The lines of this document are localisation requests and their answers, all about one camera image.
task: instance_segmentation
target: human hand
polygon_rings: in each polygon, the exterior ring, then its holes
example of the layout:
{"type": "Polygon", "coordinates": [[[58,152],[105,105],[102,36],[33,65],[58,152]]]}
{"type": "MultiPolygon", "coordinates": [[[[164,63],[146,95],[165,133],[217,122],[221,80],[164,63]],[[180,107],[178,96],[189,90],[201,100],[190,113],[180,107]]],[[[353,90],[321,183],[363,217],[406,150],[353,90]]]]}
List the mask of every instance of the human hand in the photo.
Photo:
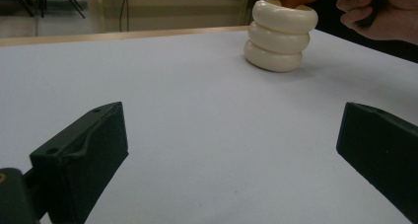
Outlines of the human hand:
{"type": "Polygon", "coordinates": [[[372,39],[400,39],[418,44],[418,0],[382,0],[373,23],[357,24],[373,13],[373,0],[338,0],[344,11],[341,22],[360,35],[372,39]]]}

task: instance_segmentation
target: white donut toy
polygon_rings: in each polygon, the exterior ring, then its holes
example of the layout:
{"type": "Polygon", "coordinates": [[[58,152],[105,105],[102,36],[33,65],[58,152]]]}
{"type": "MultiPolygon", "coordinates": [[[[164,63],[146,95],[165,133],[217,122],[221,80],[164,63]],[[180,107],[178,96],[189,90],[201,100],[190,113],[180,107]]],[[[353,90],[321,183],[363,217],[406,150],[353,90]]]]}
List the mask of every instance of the white donut toy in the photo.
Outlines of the white donut toy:
{"type": "Polygon", "coordinates": [[[266,29],[256,22],[249,25],[248,36],[253,44],[283,54],[300,53],[310,43],[308,33],[302,35],[283,34],[266,29]]]}
{"type": "Polygon", "coordinates": [[[262,49],[248,40],[244,47],[246,59],[263,69],[286,73],[295,70],[301,65],[302,54],[281,54],[262,49]]]}
{"type": "Polygon", "coordinates": [[[296,9],[281,6],[279,0],[259,0],[252,9],[255,21],[263,27],[285,34],[305,34],[317,24],[317,13],[305,5],[296,9]]]}

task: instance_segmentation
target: white table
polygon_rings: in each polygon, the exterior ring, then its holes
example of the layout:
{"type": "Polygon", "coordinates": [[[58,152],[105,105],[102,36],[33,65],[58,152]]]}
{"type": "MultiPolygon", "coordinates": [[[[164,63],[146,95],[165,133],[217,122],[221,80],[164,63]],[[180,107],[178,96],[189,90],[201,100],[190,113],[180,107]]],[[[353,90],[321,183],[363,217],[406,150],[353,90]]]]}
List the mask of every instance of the white table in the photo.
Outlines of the white table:
{"type": "Polygon", "coordinates": [[[409,223],[335,151],[346,102],[418,123],[418,65],[312,32],[261,70],[246,32],[0,48],[0,167],[122,101],[129,157],[87,223],[409,223]]]}

